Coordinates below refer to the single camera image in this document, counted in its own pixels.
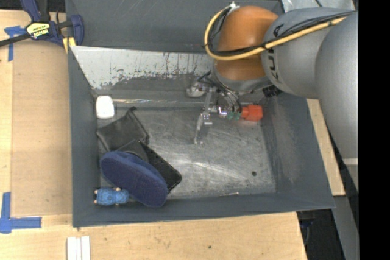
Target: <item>clamp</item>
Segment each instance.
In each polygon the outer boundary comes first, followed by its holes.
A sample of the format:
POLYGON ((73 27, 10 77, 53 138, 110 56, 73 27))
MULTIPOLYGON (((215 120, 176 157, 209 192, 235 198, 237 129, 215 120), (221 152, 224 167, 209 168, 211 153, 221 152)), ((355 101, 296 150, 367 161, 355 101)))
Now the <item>clamp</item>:
POLYGON ((44 40, 64 47, 65 38, 61 34, 61 29, 64 27, 73 27, 73 37, 76 44, 82 44, 84 39, 84 26, 83 19, 80 15, 72 15, 70 21, 62 23, 59 23, 57 15, 57 22, 55 23, 50 20, 48 0, 20 0, 20 3, 23 10, 29 14, 31 23, 24 28, 26 30, 25 34, 0 41, 0 47, 28 38, 32 40, 44 40))

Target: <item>blue toy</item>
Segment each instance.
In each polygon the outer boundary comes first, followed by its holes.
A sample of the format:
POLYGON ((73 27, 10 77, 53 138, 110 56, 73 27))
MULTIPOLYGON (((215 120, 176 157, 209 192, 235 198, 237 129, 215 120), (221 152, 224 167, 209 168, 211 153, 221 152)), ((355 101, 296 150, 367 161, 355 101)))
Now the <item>blue toy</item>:
POLYGON ((100 188, 95 190, 95 204, 103 206, 125 204, 129 201, 130 194, 120 188, 100 188))

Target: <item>yellow label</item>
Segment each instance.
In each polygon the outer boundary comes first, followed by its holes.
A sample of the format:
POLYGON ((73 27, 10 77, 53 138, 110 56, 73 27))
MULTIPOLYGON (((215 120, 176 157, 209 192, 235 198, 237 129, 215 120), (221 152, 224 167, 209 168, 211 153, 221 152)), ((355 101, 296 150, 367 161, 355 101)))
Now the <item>yellow label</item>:
POLYGON ((27 27, 27 33, 33 35, 35 38, 41 35, 46 35, 49 33, 49 24, 43 23, 33 23, 27 27))

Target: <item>yellow cable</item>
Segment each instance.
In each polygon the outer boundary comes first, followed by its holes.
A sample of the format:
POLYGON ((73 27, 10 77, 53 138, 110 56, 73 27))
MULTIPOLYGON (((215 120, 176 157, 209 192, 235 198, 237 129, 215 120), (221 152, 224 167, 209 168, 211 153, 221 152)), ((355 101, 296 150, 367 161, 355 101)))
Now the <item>yellow cable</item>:
POLYGON ((333 20, 331 20, 329 22, 325 22, 325 23, 321 23, 321 24, 315 25, 313 27, 309 27, 309 28, 301 30, 299 32, 292 33, 291 35, 288 35, 288 36, 283 37, 281 39, 272 41, 272 42, 266 44, 265 47, 259 47, 259 48, 256 48, 254 50, 251 50, 251 51, 248 51, 248 52, 244 52, 242 54, 230 55, 230 56, 221 56, 221 55, 216 55, 216 54, 212 53, 212 51, 208 47, 207 39, 208 39, 208 33, 210 32, 211 26, 214 24, 215 20, 220 16, 220 14, 224 10, 225 9, 222 9, 221 11, 219 11, 210 20, 210 22, 207 25, 206 32, 205 32, 205 37, 204 37, 205 50, 206 50, 207 54, 209 56, 211 56, 212 58, 214 58, 216 60, 220 60, 220 61, 234 61, 234 60, 239 60, 239 59, 242 59, 242 58, 247 58, 247 57, 250 57, 252 55, 259 54, 259 53, 263 52, 264 50, 268 50, 268 49, 270 49, 272 47, 275 47, 275 46, 278 46, 280 44, 283 44, 283 43, 286 43, 288 41, 291 41, 293 39, 302 37, 302 36, 307 35, 309 33, 316 32, 317 30, 321 30, 321 29, 324 29, 324 28, 329 27, 329 26, 334 26, 334 25, 340 23, 342 20, 344 20, 346 18, 346 16, 343 17, 343 18, 336 18, 336 19, 333 19, 333 20))

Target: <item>wooden board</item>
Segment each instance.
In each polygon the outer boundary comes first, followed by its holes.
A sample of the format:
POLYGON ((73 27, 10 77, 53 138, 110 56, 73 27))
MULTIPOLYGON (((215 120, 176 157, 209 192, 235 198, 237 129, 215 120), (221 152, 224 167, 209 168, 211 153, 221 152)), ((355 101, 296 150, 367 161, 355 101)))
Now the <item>wooden board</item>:
POLYGON ((307 99, 314 131, 316 132, 318 145, 324 161, 325 170, 333 196, 345 195, 346 190, 341 180, 340 170, 337 165, 335 151, 333 150, 330 135, 325 123, 324 115, 318 100, 307 99))
POLYGON ((295 213, 75 229, 70 215, 0 237, 0 259, 66 259, 66 238, 90 236, 91 259, 307 259, 295 213))
MULTIPOLYGON (((3 10, 0 14, 1 30, 30 22, 24 11, 3 10)), ((8 47, 1 48, 3 54, 7 51, 8 47)), ((24 40, 14 44, 14 60, 9 65, 13 66, 11 215, 71 213, 65 50, 47 42, 24 40)), ((9 186, 1 191, 9 191, 9 186)))

